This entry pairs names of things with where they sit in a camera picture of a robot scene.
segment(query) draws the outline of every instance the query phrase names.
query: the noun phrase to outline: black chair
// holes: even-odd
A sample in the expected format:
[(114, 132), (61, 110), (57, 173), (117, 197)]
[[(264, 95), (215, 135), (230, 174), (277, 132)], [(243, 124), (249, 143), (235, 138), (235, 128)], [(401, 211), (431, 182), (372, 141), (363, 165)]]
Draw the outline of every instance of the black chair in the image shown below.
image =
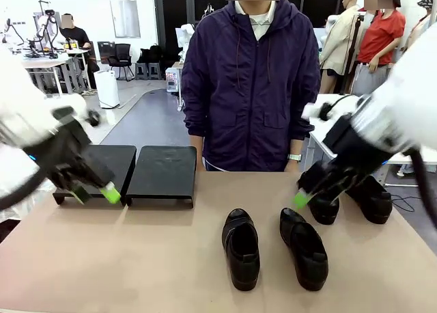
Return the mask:
[(119, 76), (122, 74), (122, 67), (123, 67), (126, 82), (132, 81), (132, 79), (128, 79), (128, 74), (126, 73), (126, 67), (129, 68), (130, 73), (135, 78), (132, 69), (130, 69), (130, 67), (132, 66), (132, 57), (129, 55), (129, 51), (130, 51), (130, 44), (116, 44), (115, 56), (108, 57), (111, 70), (114, 67), (118, 67)]

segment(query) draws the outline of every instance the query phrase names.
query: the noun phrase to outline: shirt collar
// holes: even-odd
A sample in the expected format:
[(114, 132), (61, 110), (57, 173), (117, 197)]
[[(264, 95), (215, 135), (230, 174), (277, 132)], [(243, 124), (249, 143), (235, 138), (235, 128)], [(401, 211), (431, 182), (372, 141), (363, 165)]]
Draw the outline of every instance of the shirt collar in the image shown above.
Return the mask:
[[(272, 23), (275, 10), (276, 10), (276, 1), (272, 1), (272, 3), (270, 4), (270, 9), (268, 10), (268, 12), (266, 14), (265, 19), (263, 18), (263, 20), (257, 21), (257, 23), (259, 23), (260, 25), (262, 25), (264, 23)], [(246, 12), (244, 12), (242, 6), (240, 5), (239, 1), (235, 1), (235, 11), (237, 12), (237, 14), (246, 14)]]

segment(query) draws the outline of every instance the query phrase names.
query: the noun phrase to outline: gray stool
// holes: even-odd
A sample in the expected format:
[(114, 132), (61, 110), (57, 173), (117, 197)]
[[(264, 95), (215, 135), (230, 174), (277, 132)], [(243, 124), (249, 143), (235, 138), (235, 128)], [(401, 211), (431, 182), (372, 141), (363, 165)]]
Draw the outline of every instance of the gray stool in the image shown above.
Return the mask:
[(163, 79), (159, 63), (149, 63), (149, 79)]
[(135, 79), (147, 81), (147, 64), (135, 64)]

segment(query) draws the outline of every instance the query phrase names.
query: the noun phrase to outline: red t-shirt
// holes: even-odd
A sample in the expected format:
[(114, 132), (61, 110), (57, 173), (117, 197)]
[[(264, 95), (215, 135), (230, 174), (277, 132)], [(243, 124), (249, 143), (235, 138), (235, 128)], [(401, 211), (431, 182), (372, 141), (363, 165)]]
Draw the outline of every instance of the red t-shirt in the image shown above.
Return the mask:
[[(369, 63), (378, 52), (392, 43), (394, 39), (403, 36), (405, 29), (405, 16), (403, 14), (395, 10), (387, 19), (383, 19), (382, 16), (383, 14), (379, 13), (364, 34), (360, 53), (358, 54), (359, 62)], [(392, 57), (393, 51), (382, 56), (379, 64), (387, 65), (391, 63)]]

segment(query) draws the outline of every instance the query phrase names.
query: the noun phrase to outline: shoe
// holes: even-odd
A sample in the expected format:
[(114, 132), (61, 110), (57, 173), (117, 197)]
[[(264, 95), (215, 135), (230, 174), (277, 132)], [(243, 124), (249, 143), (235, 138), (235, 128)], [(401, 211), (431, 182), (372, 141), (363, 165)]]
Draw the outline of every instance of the shoe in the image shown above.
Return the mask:
[(279, 230), (292, 251), (299, 284), (310, 291), (322, 289), (328, 277), (328, 255), (317, 232), (290, 208), (281, 211)]
[(221, 236), (235, 288), (254, 289), (259, 274), (258, 235), (248, 213), (234, 209), (226, 218)]
[(368, 221), (384, 224), (389, 219), (393, 209), (391, 194), (373, 176), (366, 177), (346, 193), (360, 206)]
[(334, 223), (340, 208), (338, 196), (341, 192), (341, 188), (335, 187), (311, 198), (308, 206), (317, 222), (325, 225)]

